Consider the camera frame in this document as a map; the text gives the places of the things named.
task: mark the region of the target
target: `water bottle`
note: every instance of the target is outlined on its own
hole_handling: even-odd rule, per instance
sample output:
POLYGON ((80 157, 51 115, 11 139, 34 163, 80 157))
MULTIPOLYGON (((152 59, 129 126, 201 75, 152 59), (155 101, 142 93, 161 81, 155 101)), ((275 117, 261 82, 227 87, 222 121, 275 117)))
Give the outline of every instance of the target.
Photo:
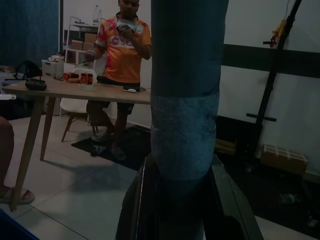
POLYGON ((95 9, 93 11, 93 25, 99 25, 101 18, 101 9, 99 5, 95 5, 95 9))

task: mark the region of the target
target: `orange shirt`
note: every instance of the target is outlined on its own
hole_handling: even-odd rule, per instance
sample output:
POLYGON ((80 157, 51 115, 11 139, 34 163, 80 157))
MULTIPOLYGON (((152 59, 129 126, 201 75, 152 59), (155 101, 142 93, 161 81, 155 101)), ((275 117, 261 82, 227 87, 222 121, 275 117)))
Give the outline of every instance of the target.
MULTIPOLYGON (((132 43, 119 35, 117 17, 102 22, 96 44, 106 47, 106 64, 103 76, 121 83, 140 83, 141 57, 132 43)), ((150 30, 146 23, 136 20, 135 37, 143 45, 151 45, 150 30)))

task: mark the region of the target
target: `tile floor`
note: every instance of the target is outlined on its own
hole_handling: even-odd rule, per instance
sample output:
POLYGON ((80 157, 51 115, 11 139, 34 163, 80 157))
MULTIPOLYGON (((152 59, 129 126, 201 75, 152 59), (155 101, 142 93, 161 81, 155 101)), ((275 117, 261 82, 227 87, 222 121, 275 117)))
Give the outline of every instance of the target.
MULTIPOLYGON (((7 186, 16 181, 29 118, 11 121, 15 148, 7 186)), ((61 142, 68 118, 53 117, 45 161, 39 161, 45 116, 39 125, 24 188, 34 192, 30 205, 19 206, 7 214, 41 240, 113 240, 117 230, 123 197, 136 172, 71 146, 92 135, 83 121, 72 124, 61 142)), ((257 217, 266 240, 312 240, 289 228, 257 217)))

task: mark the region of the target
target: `blue object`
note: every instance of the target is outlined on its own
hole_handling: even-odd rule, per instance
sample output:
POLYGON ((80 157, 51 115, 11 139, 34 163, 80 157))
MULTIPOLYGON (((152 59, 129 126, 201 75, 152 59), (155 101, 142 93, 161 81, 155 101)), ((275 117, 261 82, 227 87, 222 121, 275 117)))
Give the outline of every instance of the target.
POLYGON ((39 240, 39 238, 5 214, 2 209, 0 209, 0 235, 1 240, 39 240))

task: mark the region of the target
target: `black stand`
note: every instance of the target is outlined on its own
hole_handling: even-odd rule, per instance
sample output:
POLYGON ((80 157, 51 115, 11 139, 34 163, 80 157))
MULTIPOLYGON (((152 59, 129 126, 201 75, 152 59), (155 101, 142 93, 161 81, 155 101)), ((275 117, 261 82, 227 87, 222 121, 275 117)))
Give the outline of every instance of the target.
MULTIPOLYGON (((271 70, 270 70, 269 77, 268 77, 268 80, 267 80, 267 83, 265 86, 265 90, 263 93, 259 112, 258 112, 258 115, 256 116, 255 128, 252 132, 251 142, 248 147, 248 161, 247 161, 247 165, 249 168, 248 172, 251 171, 251 168, 253 167, 253 165, 255 163, 255 153, 256 153, 258 142, 259 142, 259 139, 261 136, 261 129, 262 129, 263 121, 264 120, 269 120, 269 121, 273 121, 273 122, 276 121, 276 119, 265 117, 265 115, 266 115, 269 99, 271 96, 271 92, 274 89, 275 79, 276 79, 278 70, 282 64, 284 46, 285 46, 287 37, 290 34, 291 28, 294 24, 295 17, 296 17, 296 14, 297 14, 297 11, 300 7, 301 2, 302 2, 302 0, 295 1, 294 6, 292 8, 292 11, 291 11, 289 17, 287 18, 283 34, 279 40, 278 47, 277 47, 275 55, 273 57, 271 70)), ((248 117, 255 117, 253 114, 247 114, 247 116, 248 117)))

